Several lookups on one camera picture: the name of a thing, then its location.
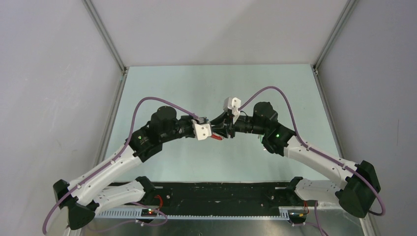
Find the red keyring with rings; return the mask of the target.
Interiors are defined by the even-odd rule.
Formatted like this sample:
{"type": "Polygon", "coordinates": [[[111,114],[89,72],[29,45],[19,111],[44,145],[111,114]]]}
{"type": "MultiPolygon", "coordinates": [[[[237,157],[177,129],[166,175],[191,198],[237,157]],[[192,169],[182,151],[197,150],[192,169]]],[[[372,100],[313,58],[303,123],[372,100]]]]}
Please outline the red keyring with rings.
{"type": "Polygon", "coordinates": [[[215,133],[212,133],[211,138],[213,138],[215,140],[218,140],[218,141],[222,141],[223,140],[223,137],[222,136],[220,136],[218,134],[215,134],[215,133]]]}

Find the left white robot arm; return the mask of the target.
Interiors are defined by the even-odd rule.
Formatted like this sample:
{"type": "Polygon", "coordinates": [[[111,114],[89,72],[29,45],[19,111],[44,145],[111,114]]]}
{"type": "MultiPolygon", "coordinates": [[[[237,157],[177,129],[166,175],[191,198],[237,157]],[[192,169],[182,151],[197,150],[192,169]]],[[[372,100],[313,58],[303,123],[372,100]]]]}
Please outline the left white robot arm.
{"type": "Polygon", "coordinates": [[[58,207],[67,210],[66,226],[71,230],[83,228],[99,213],[125,203],[153,203],[155,191],[146,177],[116,188],[106,187],[156,155],[166,142],[180,138],[200,141],[209,136],[211,127],[205,118],[190,115],[177,118],[174,107],[158,108],[143,127],[130,130],[124,144],[110,158],[70,182],[61,179],[53,185],[58,207]]]}

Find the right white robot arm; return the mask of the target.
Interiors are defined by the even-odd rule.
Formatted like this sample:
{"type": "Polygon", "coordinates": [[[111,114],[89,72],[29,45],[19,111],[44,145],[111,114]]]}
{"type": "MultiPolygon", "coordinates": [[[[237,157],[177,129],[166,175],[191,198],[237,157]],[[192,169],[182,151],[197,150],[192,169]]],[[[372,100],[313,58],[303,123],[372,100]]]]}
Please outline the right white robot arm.
{"type": "Polygon", "coordinates": [[[270,102],[258,102],[252,116],[236,117],[225,108],[210,123],[212,131],[224,138],[234,138],[237,132],[262,135],[261,143],[269,153],[298,161],[328,178],[336,190],[331,198],[346,212],[357,218],[372,212],[370,208],[381,190],[375,167],[365,160],[358,164],[330,156],[301,142],[294,130],[279,123],[278,112],[270,102]]]}

